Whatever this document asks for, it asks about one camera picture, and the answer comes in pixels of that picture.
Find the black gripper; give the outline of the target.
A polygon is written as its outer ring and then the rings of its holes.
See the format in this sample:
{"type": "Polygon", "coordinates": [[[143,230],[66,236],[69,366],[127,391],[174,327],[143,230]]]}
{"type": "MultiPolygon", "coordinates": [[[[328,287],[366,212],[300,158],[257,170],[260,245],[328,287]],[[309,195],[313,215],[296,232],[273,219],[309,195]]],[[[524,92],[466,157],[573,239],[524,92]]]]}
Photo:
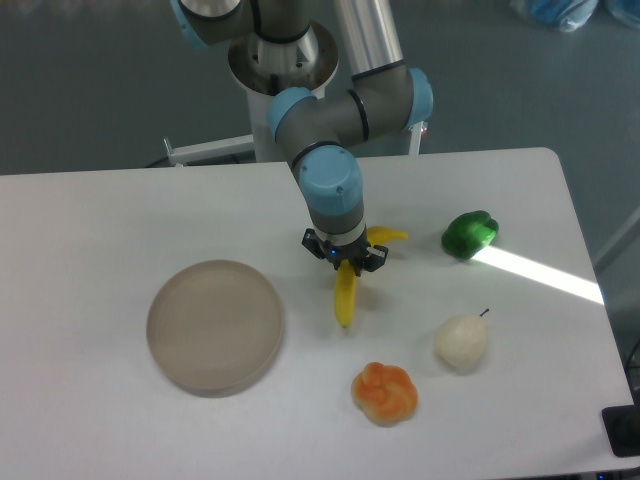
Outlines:
{"type": "Polygon", "coordinates": [[[322,240],[315,230],[308,228],[303,236],[302,245],[320,260],[327,260],[337,271],[342,260],[348,260],[354,274],[361,276],[362,271],[374,272],[385,265],[388,248],[382,245],[372,246],[367,240],[367,229],[360,236],[345,245],[322,240]]]}

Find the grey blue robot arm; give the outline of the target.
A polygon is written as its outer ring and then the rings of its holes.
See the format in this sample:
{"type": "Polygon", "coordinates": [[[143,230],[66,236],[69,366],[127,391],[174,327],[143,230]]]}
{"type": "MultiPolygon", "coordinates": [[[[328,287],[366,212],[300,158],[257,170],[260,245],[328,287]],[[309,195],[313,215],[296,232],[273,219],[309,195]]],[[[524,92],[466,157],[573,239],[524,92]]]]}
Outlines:
{"type": "Polygon", "coordinates": [[[309,1],[176,1],[186,39],[202,47],[228,42],[236,81],[267,101],[256,139],[278,148],[301,190],[311,227],[303,246],[356,272],[382,267],[388,250],[369,238],[363,179],[351,147],[425,121],[433,109],[427,76],[405,64],[387,1],[333,5],[352,86],[324,98],[338,66],[332,35],[312,18],[309,1]]]}

